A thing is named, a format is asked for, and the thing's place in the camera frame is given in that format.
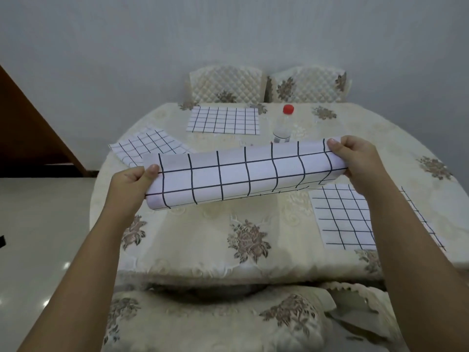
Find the person's left hand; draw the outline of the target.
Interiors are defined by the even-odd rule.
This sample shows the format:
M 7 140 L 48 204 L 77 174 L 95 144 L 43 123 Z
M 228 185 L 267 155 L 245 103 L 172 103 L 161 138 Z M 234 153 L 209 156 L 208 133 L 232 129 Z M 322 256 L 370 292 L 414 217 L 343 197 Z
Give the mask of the person's left hand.
M 143 166 L 131 167 L 112 176 L 101 217 L 125 229 L 131 225 L 152 184 L 141 184 Z

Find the person's right hand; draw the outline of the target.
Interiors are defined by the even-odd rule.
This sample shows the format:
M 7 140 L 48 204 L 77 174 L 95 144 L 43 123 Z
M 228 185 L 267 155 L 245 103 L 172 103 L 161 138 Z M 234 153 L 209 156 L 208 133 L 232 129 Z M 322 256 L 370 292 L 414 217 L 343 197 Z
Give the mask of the person's right hand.
M 336 156 L 345 162 L 345 176 L 359 194 L 368 197 L 392 182 L 371 142 L 354 135 L 342 136 L 337 141 L 343 144 L 343 153 Z

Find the white grid placemat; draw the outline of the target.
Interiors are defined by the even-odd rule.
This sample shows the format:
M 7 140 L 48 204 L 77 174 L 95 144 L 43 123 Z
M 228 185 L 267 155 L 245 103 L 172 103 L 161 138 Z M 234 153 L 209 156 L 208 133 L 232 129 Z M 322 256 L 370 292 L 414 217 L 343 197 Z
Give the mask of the white grid placemat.
M 351 184 L 328 184 L 309 191 L 325 249 L 376 251 L 368 203 Z
M 152 164 L 160 168 L 145 195 L 153 210 L 315 189 L 347 169 L 325 139 L 203 153 L 145 154 L 145 168 Z
M 117 143 L 109 144 L 109 148 L 127 167 L 143 166 L 143 156 L 147 153 L 195 153 L 192 148 L 167 134 L 165 130 L 149 127 Z
M 257 108 L 195 106 L 186 126 L 191 133 L 260 135 Z

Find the person's left forearm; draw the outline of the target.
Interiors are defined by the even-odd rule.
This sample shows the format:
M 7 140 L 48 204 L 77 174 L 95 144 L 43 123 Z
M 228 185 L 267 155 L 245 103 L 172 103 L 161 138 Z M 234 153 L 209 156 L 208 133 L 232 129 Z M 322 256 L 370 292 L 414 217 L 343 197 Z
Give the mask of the person's left forearm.
M 134 213 L 103 210 L 17 352 L 100 352 L 120 243 Z

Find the person's right forearm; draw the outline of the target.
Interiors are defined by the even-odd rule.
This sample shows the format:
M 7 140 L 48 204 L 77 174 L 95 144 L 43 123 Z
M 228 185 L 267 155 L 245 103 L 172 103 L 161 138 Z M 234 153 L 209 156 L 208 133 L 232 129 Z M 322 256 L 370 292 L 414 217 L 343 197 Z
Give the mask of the person's right forearm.
M 469 286 L 389 177 L 361 189 L 385 285 L 411 352 L 469 352 Z

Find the clear bottle with red cap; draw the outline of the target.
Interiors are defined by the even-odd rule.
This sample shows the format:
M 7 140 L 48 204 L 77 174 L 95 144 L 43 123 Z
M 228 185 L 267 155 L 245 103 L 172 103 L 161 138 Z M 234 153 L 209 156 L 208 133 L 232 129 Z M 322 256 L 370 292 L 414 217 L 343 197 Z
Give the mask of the clear bottle with red cap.
M 286 104 L 283 106 L 282 114 L 278 117 L 273 129 L 273 143 L 288 143 L 292 135 L 292 118 L 294 106 Z

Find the cream quilted floral chair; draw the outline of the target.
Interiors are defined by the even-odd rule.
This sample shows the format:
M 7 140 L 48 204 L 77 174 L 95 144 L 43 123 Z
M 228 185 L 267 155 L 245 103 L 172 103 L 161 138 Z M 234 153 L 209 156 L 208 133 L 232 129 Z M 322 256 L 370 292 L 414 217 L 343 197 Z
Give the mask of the cream quilted floral chair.
M 191 100 L 197 103 L 261 103 L 266 74 L 255 67 L 213 65 L 189 73 Z
M 330 66 L 295 66 L 267 76 L 269 103 L 341 103 L 347 101 L 352 79 Z

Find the cream floral tablecloth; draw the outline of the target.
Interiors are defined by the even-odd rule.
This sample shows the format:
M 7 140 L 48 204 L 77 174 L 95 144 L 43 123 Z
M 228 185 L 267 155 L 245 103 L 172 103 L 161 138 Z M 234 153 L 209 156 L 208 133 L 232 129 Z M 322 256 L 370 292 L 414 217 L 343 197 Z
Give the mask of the cream floral tablecloth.
M 351 103 L 294 104 L 292 140 L 357 135 L 374 143 L 443 253 L 469 274 L 469 196 L 412 135 Z M 325 249 L 309 189 L 153 211 L 125 232 L 118 284 L 214 286 L 381 280 L 376 251 Z

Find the brown wooden door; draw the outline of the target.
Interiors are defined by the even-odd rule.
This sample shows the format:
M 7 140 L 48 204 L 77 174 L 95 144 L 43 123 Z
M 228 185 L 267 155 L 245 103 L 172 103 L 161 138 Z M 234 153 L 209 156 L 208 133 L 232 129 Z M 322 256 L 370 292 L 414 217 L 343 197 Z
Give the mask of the brown wooden door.
M 0 66 L 0 178 L 96 178 Z

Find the cream floral seat cushion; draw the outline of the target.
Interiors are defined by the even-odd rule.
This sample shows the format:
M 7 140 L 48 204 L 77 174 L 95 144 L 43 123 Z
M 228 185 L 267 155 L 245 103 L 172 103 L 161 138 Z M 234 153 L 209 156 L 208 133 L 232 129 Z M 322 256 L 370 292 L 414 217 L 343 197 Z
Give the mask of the cream floral seat cushion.
M 318 352 L 336 309 L 324 289 L 268 286 L 244 296 L 150 288 L 113 295 L 101 352 Z
M 321 352 L 410 352 L 387 292 L 339 282 L 320 287 L 336 304 L 327 313 L 332 332 Z

